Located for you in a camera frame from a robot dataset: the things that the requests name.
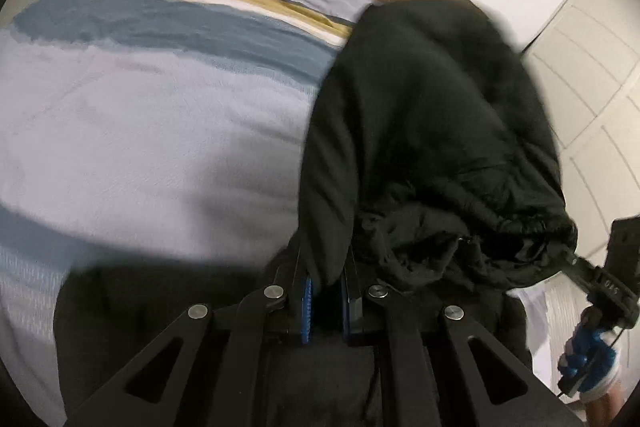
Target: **bed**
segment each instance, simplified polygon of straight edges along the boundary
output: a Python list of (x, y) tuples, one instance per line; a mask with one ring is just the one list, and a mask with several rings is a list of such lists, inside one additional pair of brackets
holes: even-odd
[[(72, 267), (257, 274), (286, 243), (308, 112), (371, 2), (41, 0), (0, 31), (0, 357), (48, 425)], [(544, 293), (521, 296), (537, 353)]]

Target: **glove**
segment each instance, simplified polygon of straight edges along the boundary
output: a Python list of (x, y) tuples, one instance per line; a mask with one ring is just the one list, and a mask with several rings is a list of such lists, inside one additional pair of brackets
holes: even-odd
[(620, 345), (612, 346), (616, 334), (610, 330), (589, 330), (578, 324), (572, 336), (564, 344), (564, 353), (558, 361), (558, 370), (564, 377), (574, 377), (587, 363), (587, 352), (595, 348), (601, 352), (581, 386), (580, 400), (589, 403), (603, 397), (620, 377)]

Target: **triangular cutout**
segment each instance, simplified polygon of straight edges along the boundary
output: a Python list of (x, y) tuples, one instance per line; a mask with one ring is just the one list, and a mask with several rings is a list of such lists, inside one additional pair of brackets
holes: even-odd
[(125, 391), (149, 403), (159, 403), (169, 381), (183, 340), (175, 337), (153, 357), (125, 387)]
[(527, 392), (527, 384), (520, 380), (483, 341), (471, 337), (468, 342), (492, 404), (500, 405)]

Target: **black garment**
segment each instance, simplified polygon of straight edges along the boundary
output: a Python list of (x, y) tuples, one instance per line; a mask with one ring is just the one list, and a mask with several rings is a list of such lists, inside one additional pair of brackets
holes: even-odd
[[(356, 25), (313, 111), (299, 213), (282, 256), (300, 238), (322, 291), (312, 344), (272, 353), (270, 427), (381, 424), (379, 385), (367, 400), (372, 350), (340, 337), (335, 282), (352, 239), (424, 331), (458, 304), (529, 367), (524, 309), (504, 290), (552, 275), (575, 247), (548, 123), (517, 55), (479, 12), (439, 0), (372, 7)], [(54, 318), (67, 413), (190, 304), (221, 307), (255, 285), (177, 263), (72, 273)]]
[(449, 0), (364, 12), (314, 106), (298, 215), (318, 291), (351, 243), (398, 289), (472, 291), (546, 279), (577, 239), (532, 80), (481, 12)]

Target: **silver bolt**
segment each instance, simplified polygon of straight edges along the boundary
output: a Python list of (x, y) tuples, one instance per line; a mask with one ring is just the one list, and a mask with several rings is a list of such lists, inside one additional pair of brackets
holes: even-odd
[(447, 306), (444, 308), (444, 316), (452, 321), (458, 321), (465, 316), (465, 312), (460, 306)]
[(203, 319), (207, 313), (209, 313), (209, 309), (204, 304), (194, 304), (187, 312), (192, 319)]
[(369, 295), (376, 299), (385, 298), (389, 294), (389, 290), (382, 284), (372, 284), (369, 286)]
[(264, 289), (264, 296), (268, 299), (279, 299), (284, 295), (284, 290), (282, 286), (278, 286), (277, 284), (273, 284), (271, 286), (267, 286)]

